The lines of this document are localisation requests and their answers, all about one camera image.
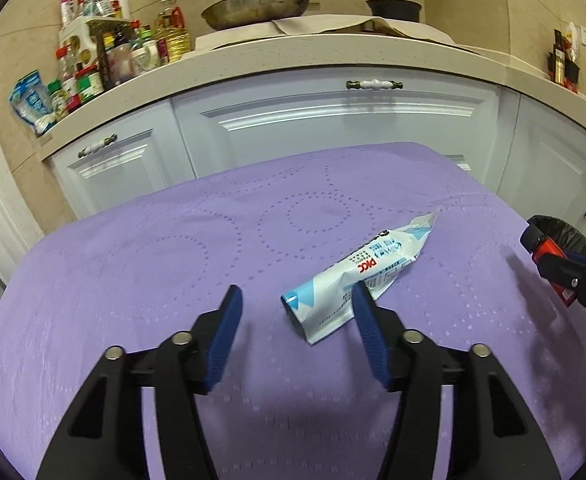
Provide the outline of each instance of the screw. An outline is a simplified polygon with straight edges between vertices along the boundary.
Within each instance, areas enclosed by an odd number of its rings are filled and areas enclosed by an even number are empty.
[[[473,345],[473,353],[478,357],[489,357],[491,355],[491,349],[487,345],[480,343]]]
[[[424,340],[424,336],[417,330],[407,330],[403,333],[402,337],[408,343],[421,343]]]
[[[104,357],[109,361],[115,361],[124,355],[124,349],[121,346],[112,346],[104,352]]]
[[[171,341],[174,345],[188,345],[193,341],[193,336],[191,335],[191,332],[177,332],[173,334]]]

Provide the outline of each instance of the kitchen cabinet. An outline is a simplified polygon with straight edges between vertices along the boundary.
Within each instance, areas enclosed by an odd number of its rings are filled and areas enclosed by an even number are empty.
[[[586,130],[522,96],[498,195],[523,218],[561,218],[586,236]]]
[[[374,80],[402,88],[346,85]],[[458,76],[347,66],[250,76],[173,102],[198,177],[297,153],[409,140],[464,158],[476,179],[497,190],[513,135],[513,123],[499,128],[509,123],[498,120],[502,92],[514,100],[514,92]]]
[[[81,137],[51,164],[78,218],[195,177],[170,100]]]

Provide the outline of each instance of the purple tablecloth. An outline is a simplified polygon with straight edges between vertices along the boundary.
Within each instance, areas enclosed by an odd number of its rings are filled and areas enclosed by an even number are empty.
[[[221,478],[375,479],[399,394],[372,378],[355,322],[311,347],[279,295],[382,229],[435,210],[422,256],[379,304],[439,344],[490,345],[567,478],[586,457],[585,311],[563,308],[539,278],[518,243],[526,226],[518,214],[411,143],[238,168],[46,237],[0,302],[0,447],[32,480],[106,347],[154,347],[236,283],[244,315],[227,373],[198,397]],[[152,421],[152,392],[144,400]],[[448,463],[449,391],[442,419],[436,480]],[[153,424],[146,440],[151,477],[161,479]]]

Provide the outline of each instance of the black trash bag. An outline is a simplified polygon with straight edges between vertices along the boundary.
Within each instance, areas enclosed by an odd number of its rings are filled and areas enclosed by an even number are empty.
[[[562,250],[586,256],[586,237],[564,220],[553,216],[535,215],[529,218],[529,224],[535,225]]]

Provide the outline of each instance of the black pot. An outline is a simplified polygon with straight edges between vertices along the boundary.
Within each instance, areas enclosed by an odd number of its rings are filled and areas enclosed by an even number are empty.
[[[367,0],[373,16],[420,23],[422,6],[410,0]]]

